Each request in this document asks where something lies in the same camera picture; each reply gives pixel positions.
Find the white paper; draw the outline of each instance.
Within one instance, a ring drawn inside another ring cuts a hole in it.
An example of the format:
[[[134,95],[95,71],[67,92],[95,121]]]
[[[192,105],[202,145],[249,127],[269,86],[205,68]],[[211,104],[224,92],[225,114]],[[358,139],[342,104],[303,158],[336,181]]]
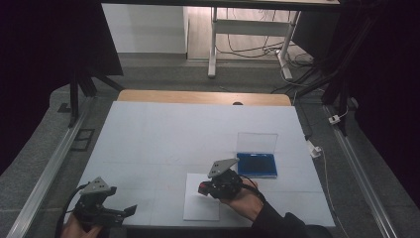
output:
[[[184,220],[219,220],[219,200],[198,193],[198,186],[205,180],[209,180],[207,175],[187,174]]]

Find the white wall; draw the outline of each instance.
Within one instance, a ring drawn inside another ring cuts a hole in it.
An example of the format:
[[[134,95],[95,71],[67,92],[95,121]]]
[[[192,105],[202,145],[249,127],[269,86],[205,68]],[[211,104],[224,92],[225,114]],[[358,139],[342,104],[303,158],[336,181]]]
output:
[[[186,53],[186,7],[124,4],[102,7],[118,53]]]

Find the hand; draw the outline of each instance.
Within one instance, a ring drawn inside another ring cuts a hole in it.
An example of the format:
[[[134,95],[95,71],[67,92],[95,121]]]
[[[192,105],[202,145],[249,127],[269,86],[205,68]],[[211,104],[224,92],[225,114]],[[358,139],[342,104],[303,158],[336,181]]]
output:
[[[244,179],[244,184],[258,188],[259,185],[253,181],[250,182]],[[225,203],[232,207],[238,214],[255,221],[260,211],[263,209],[263,202],[257,197],[252,191],[242,188],[241,191],[235,196],[234,199],[220,199],[222,203]]]
[[[61,238],[96,238],[101,229],[102,226],[92,226],[86,233],[77,218],[70,214],[64,229],[62,229]]]

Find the aluminum rail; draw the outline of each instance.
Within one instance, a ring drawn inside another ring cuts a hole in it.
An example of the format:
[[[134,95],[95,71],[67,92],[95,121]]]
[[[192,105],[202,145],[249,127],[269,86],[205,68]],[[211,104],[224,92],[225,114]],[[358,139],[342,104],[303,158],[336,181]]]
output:
[[[328,117],[333,116],[333,109],[324,106],[324,110]],[[334,127],[334,133],[336,134],[337,140],[340,143],[340,146],[343,149],[343,152],[346,155],[346,158],[349,162],[349,165],[353,171],[353,174],[356,178],[356,181],[361,188],[361,191],[367,201],[368,206],[371,209],[371,213],[376,220],[377,226],[382,233],[384,238],[397,238],[398,235],[389,219],[388,214],[386,213],[385,208],[382,205],[379,197],[373,189],[373,186],[370,183],[367,173],[363,168],[358,156],[353,150],[352,144],[349,141],[348,137],[343,136],[342,132],[337,126]]]
[[[56,173],[61,167],[61,164],[64,161],[64,158],[67,155],[67,152],[75,136],[77,135],[81,124],[88,114],[92,101],[92,97],[87,97],[84,100],[79,119],[76,121],[72,128],[67,130],[64,137],[53,152],[52,157],[50,158],[46,168],[40,176],[40,179],[38,179],[38,182],[32,190],[31,195],[29,196],[24,207],[19,213],[18,218],[10,229],[7,238],[25,237],[32,221],[34,220],[35,215],[41,206],[41,203],[44,200],[44,197],[46,196],[51,184],[53,183],[53,179],[55,178]]]

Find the white tabletop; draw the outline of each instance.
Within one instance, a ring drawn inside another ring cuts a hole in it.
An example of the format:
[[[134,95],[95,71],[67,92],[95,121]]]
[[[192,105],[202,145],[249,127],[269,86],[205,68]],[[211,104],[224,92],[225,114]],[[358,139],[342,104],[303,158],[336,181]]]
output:
[[[278,135],[278,177],[257,179],[267,201],[281,215],[334,226],[292,106],[116,101],[79,184],[102,177],[117,186],[104,205],[122,210],[137,204],[126,225],[247,227],[251,223],[224,204],[219,220],[183,220],[187,174],[208,174],[214,161],[234,158],[243,132]]]

